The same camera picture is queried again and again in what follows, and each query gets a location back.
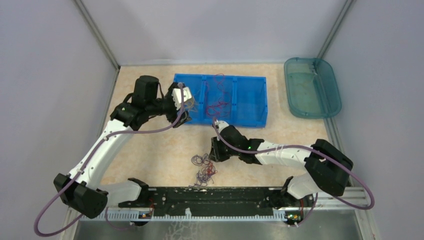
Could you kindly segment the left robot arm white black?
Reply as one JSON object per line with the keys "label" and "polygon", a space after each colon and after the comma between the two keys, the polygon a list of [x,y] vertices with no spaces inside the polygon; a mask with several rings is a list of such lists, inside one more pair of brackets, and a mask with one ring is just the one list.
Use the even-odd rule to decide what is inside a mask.
{"label": "left robot arm white black", "polygon": [[105,129],[90,151],[68,174],[59,173],[53,184],[61,201],[83,216],[94,219],[106,208],[121,203],[144,207],[150,193],[146,183],[136,178],[101,185],[101,180],[117,154],[136,134],[153,134],[177,128],[191,120],[189,105],[194,102],[191,90],[183,82],[173,82],[166,94],[159,79],[142,75],[133,92],[118,104]]}

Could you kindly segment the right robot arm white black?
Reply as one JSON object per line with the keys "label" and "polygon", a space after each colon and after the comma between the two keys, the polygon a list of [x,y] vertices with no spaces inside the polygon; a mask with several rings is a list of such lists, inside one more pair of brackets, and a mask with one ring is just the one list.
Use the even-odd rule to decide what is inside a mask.
{"label": "right robot arm white black", "polygon": [[318,192],[341,197],[349,181],[353,162],[325,139],[311,145],[276,144],[262,138],[247,138],[226,121],[214,122],[217,136],[211,138],[211,160],[224,162],[238,157],[246,164],[279,165],[305,170],[289,177],[281,199],[295,206],[303,197]]}

